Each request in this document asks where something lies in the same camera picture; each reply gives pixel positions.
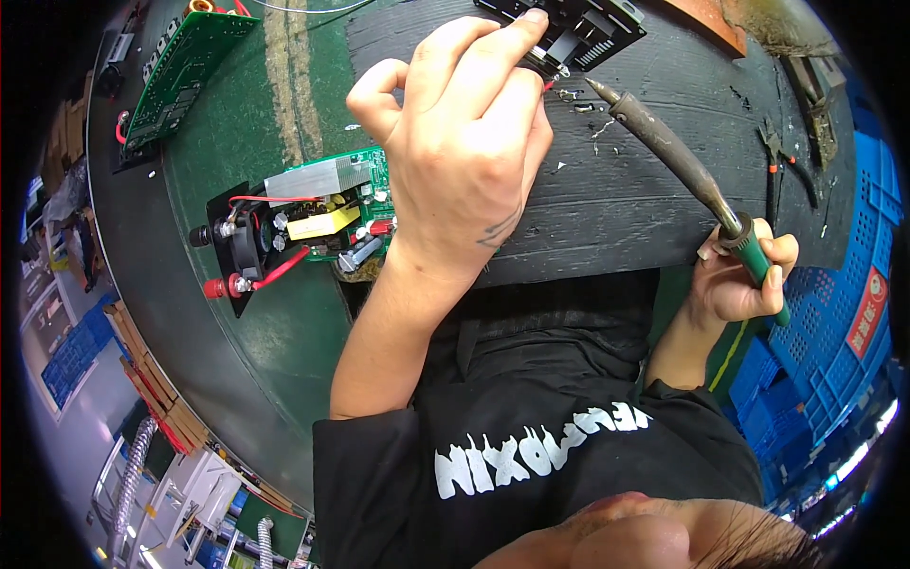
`green soldering iron handle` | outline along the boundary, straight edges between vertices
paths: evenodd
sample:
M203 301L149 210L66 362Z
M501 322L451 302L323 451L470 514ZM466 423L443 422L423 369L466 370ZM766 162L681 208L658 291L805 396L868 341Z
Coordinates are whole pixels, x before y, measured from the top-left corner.
M749 214L737 211L736 216L743 223L743 232L734 239L725 239L721 236L720 244L743 262L749 274L752 275L755 286L760 289L772 263L764 254L764 250L755 236L755 227ZM790 323L790 307L787 305L787 299L784 299L784 307L781 308L781 311L774 315L774 323L778 326L786 326Z

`flexible metal hose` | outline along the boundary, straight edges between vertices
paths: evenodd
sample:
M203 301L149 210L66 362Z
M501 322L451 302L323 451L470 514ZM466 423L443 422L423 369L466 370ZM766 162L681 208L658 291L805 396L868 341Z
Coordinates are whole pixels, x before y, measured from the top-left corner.
M116 566L120 550L123 548L126 526L129 524L129 511L132 509L133 498L136 497L139 474L142 473L142 469L146 465L148 445L151 444L152 435L155 434L157 429L158 423L155 422L155 418L146 417L139 423L139 428L136 430L136 439L129 447L126 470L123 473L123 480L120 481L120 492L116 500L114 529L107 541L107 550L113 566Z
M272 535L269 532L272 529L272 519L269 517L259 520L256 529L259 534L259 568L272 569Z

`lips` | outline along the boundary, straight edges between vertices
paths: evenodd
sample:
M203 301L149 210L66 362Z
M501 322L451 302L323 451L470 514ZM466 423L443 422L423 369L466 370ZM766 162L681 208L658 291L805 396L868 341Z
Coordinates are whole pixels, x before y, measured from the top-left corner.
M651 500L651 497L641 492L626 492L601 498L586 506L579 513L602 512L620 503L642 503L649 500Z

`yellow stripe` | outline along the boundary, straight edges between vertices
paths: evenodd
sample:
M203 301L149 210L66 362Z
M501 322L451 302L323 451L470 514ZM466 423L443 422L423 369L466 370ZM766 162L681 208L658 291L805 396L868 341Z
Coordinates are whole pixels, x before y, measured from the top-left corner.
M711 382L711 387L708 388L708 391L714 391L714 388L717 387L717 384L721 382L723 373L727 371L727 366L730 365L730 359L736 353L736 348L739 347L740 340L743 339L743 334L745 334L745 327L749 325L749 319L745 319L740 322L740 331L736 333L736 338L733 339L733 345L730 346L730 349L727 351L727 357L724 358L721 368L717 371L717 374L714 376L713 381Z

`red label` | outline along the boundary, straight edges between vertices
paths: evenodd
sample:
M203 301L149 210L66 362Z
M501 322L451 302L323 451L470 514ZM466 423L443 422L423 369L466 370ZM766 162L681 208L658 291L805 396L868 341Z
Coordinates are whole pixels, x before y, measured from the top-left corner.
M847 342L860 360L865 356L869 343L875 337L875 329L878 328L878 321L882 319L887 298L888 280L872 267L869 269L869 279L865 282L863 299L856 309L854 325L847 336Z

